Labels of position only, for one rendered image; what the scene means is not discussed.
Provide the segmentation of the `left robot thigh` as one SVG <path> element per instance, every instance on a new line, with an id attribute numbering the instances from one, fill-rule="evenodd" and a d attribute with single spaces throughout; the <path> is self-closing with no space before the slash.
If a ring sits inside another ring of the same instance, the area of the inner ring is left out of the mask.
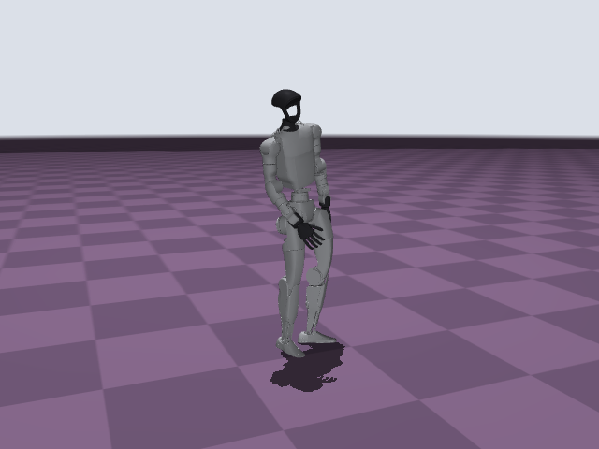
<path id="1" fill-rule="evenodd" d="M 329 268 L 333 254 L 333 232 L 329 214 L 326 210 L 318 207 L 314 208 L 314 218 L 309 225 L 321 227 L 323 231 L 316 229 L 314 232 L 325 240 L 321 240 L 313 235 L 322 245 L 317 244 L 313 239 L 313 243 L 318 247 L 314 247 L 314 254 L 317 259 L 317 266 L 310 268 L 306 273 L 306 280 L 310 285 L 320 285 L 329 273 Z"/>

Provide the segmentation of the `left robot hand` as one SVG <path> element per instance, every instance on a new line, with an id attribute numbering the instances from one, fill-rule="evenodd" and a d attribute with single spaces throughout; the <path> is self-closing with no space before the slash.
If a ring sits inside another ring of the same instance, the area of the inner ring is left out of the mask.
<path id="1" fill-rule="evenodd" d="M 325 198 L 325 204 L 323 204 L 323 203 L 320 203 L 320 202 L 319 202 L 319 206 L 321 206 L 321 209 L 324 209 L 324 210 L 326 210 L 326 211 L 328 212 L 328 214 L 329 214 L 329 219 L 330 219 L 330 222 L 331 222 L 331 215 L 330 215 L 330 210 L 329 210 L 329 206 L 330 206 L 330 197 L 329 197 L 329 196 L 326 196 L 326 198 Z"/>

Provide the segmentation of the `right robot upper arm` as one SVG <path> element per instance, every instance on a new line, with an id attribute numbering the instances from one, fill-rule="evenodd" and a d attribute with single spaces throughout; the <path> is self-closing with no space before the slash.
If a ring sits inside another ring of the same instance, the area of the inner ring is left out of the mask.
<path id="1" fill-rule="evenodd" d="M 263 173 L 265 185 L 271 182 L 277 193 L 282 192 L 283 184 L 276 180 L 277 173 L 277 155 L 280 153 L 280 138 L 272 137 L 263 141 L 260 145 L 260 153 L 263 160 Z"/>

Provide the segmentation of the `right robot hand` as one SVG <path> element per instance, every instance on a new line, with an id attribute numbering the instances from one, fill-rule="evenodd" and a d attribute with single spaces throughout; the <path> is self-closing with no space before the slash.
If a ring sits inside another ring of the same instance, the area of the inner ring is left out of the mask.
<path id="1" fill-rule="evenodd" d="M 310 248 L 311 250 L 313 250 L 314 248 L 307 242 L 307 240 L 315 247 L 317 248 L 318 246 L 315 245 L 313 243 L 313 241 L 310 239 L 310 237 L 319 245 L 322 245 L 321 242 L 319 242 L 314 236 L 313 234 L 321 239 L 321 240 L 325 240 L 322 237 L 320 237 L 318 234 L 316 234 L 313 230 L 314 229 L 318 229 L 319 231 L 323 231 L 323 229 L 321 227 L 312 225 L 312 224 L 308 224 L 308 223 L 304 223 L 304 220 L 295 212 L 295 215 L 299 218 L 299 220 L 292 225 L 294 229 L 298 229 L 298 234 L 299 237 L 304 241 L 304 243 L 308 246 L 308 248 Z M 307 239 L 307 240 L 306 240 Z"/>

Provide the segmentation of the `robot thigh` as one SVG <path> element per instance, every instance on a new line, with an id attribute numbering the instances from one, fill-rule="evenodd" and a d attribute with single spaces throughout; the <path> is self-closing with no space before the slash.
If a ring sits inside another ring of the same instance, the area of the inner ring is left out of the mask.
<path id="1" fill-rule="evenodd" d="M 317 266 L 310 268 L 306 273 L 306 280 L 310 285 L 320 285 L 329 273 L 329 268 L 333 254 L 333 232 L 329 214 L 326 210 L 318 207 L 314 208 L 314 218 L 309 225 L 321 227 L 323 231 L 316 229 L 314 232 L 325 240 L 321 240 L 313 235 L 322 245 L 317 244 L 313 239 L 313 243 L 318 247 L 314 247 L 314 254 L 317 259 Z"/>
<path id="2" fill-rule="evenodd" d="M 295 210 L 295 212 L 297 212 Z M 285 276 L 288 288 L 292 292 L 293 286 L 298 285 L 300 289 L 300 280 L 304 265 L 305 243 L 298 234 L 298 229 L 287 221 L 284 216 L 280 216 L 276 221 L 276 229 L 280 234 L 287 235 L 283 244 L 283 253 L 285 259 Z"/>

